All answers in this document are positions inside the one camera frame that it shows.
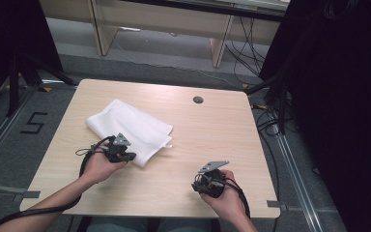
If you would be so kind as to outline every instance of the person's left hand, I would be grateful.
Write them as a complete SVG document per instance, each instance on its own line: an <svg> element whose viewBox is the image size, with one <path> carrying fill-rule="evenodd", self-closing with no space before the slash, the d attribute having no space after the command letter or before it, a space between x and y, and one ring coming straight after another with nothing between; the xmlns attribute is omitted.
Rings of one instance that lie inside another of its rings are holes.
<svg viewBox="0 0 371 232"><path fill-rule="evenodd" d="M110 162L102 153L102 149L97 149L87 161L82 177L88 178L93 184L99 183L107 180L113 172L126 165L125 161Z"/></svg>

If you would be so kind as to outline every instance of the gray floor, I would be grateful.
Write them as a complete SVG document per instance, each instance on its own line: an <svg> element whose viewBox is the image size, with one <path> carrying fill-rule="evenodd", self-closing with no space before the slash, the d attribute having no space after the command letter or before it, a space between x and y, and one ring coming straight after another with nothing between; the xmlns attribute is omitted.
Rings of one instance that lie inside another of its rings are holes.
<svg viewBox="0 0 371 232"><path fill-rule="evenodd" d="M225 52L221 67L213 68L207 38L172 36L168 33L144 30L120 31L107 55L99 57L90 24L57 19L49 19L48 24L65 73L77 81L90 77L229 90L241 90L243 82L249 85L261 82L241 65L234 69L235 59L229 52ZM243 47L243 43L235 45L238 49ZM255 47L266 56L267 46ZM45 72L42 72L42 77L51 78ZM0 192L0 218L17 209L19 201L16 200L13 191L28 188L74 93L74 90L65 84L52 84L51 87L49 92L33 93L7 137L2 138L0 187L11 188L12 191ZM266 89L262 90L250 96L249 100L254 104L263 104L266 93ZM3 89L0 93L0 125L5 120L7 104L8 89ZM34 119L44 124L41 131L36 134L22 133L36 129L27 125L34 112L47 113ZM268 120L266 116L260 118L262 113L263 110L253 110L254 119L260 119L258 125ZM323 231L346 231L323 181L312 171L312 158L306 150L295 122L289 121L286 127L290 148L318 213ZM279 191L279 200L283 205L276 231L311 231L276 138L265 133L264 136L266 138L262 141L264 152L275 190ZM50 231L68 231L70 225L71 231L76 231L79 221L80 217L61 216ZM272 231L275 225L275 219L254 218L253 221L259 231ZM222 231L234 231L224 221L221 225Z"/></svg>

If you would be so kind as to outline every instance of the towel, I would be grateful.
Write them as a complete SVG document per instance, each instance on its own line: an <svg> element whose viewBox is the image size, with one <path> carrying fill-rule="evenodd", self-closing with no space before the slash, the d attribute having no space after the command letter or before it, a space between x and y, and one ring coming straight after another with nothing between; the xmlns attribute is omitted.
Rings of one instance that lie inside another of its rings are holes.
<svg viewBox="0 0 371 232"><path fill-rule="evenodd" d="M173 126L119 100L114 100L102 112L89 117L86 125L101 139L122 133L131 143L127 152L136 154L133 163L146 166L161 148L170 147L168 135Z"/></svg>

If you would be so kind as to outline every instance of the hand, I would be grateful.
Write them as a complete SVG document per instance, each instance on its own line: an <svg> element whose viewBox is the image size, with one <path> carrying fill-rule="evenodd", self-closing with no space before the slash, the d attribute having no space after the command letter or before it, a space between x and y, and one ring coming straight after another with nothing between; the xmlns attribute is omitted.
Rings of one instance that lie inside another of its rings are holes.
<svg viewBox="0 0 371 232"><path fill-rule="evenodd" d="M110 162L102 153L102 149L98 148L87 161L82 177L96 184L107 180L113 172L126 165L127 163L125 161Z"/></svg>
<svg viewBox="0 0 371 232"><path fill-rule="evenodd" d="M225 178L235 181L232 171L221 170L221 172L225 175ZM225 186L224 192L218 198L212 198L204 193L201 193L200 196L213 208L220 218L233 223L234 219L245 217L243 203L240 200L238 193L229 186Z"/></svg>

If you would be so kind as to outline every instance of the light wood tabletop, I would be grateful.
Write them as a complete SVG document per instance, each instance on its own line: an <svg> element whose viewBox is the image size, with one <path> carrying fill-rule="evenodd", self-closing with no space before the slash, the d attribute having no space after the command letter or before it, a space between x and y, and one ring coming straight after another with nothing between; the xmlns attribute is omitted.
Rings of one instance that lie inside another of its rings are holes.
<svg viewBox="0 0 371 232"><path fill-rule="evenodd" d="M195 103L196 96L204 101ZM161 149L144 168L129 163L84 192L65 214L217 218L191 183L208 161L229 160L222 168L234 172L251 217L279 216L279 209L267 204L276 196L246 94L94 79L80 82L29 187L40 191L40 198L23 199L21 210L78 177L83 157L74 153L100 141L85 120L115 99L172 125L173 147Z"/></svg>

